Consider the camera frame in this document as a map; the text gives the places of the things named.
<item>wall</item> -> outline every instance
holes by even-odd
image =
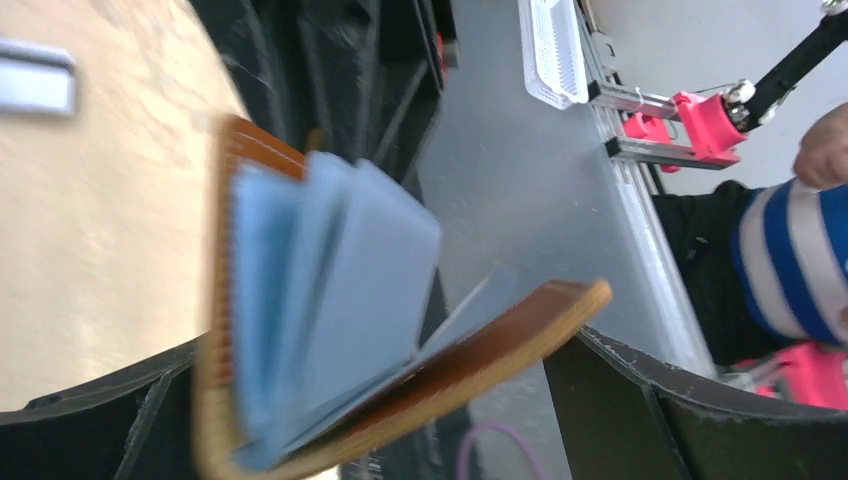
[[[624,82],[672,95],[740,78],[759,80],[821,20],[814,0],[589,0],[618,50]],[[821,115],[848,101],[848,47],[811,72],[777,117],[740,145],[742,162],[720,172],[664,175],[672,193],[704,193],[726,179],[749,186],[792,176],[801,136]]]

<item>wooden table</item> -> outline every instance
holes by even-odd
[[[210,126],[243,112],[186,0],[8,0],[78,112],[0,117],[0,409],[196,336]]]

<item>hand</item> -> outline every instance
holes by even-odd
[[[831,110],[807,131],[794,170],[810,187],[826,190],[848,184],[848,103]]]

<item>white plastic basket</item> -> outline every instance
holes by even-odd
[[[524,86],[560,110],[589,100],[575,8],[573,0],[518,0]]]

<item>wallet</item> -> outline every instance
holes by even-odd
[[[494,269],[419,345],[441,228],[367,160],[220,122],[193,451],[204,478],[301,479],[463,406],[611,299],[552,280],[509,305]]]

